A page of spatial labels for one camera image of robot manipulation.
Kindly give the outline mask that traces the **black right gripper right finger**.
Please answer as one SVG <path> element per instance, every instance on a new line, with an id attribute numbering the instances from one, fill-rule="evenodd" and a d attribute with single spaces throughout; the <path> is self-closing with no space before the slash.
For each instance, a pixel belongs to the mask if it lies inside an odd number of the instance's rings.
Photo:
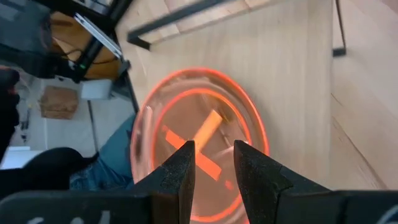
<path id="1" fill-rule="evenodd" d="M 279 195 L 293 184 L 280 170 L 282 164 L 242 140 L 234 142 L 234 168 L 250 223 L 274 223 Z"/>

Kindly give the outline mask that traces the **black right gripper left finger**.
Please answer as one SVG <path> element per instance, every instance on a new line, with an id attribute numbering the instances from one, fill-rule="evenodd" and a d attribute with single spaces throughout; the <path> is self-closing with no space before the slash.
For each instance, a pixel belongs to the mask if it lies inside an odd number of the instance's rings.
<path id="1" fill-rule="evenodd" d="M 195 143 L 187 141 L 161 166 L 134 184 L 134 222 L 189 223 L 194 188 Z"/>

